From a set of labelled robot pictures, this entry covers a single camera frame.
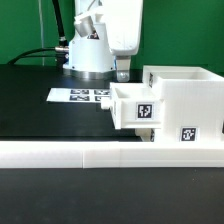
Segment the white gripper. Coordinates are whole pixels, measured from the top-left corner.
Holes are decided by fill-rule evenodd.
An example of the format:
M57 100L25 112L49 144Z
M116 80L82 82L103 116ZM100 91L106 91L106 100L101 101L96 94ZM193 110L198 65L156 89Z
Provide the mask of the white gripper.
M96 8L96 30L106 41L112 55L117 56L116 74L119 82L130 79L132 55L139 49L143 0L99 0Z

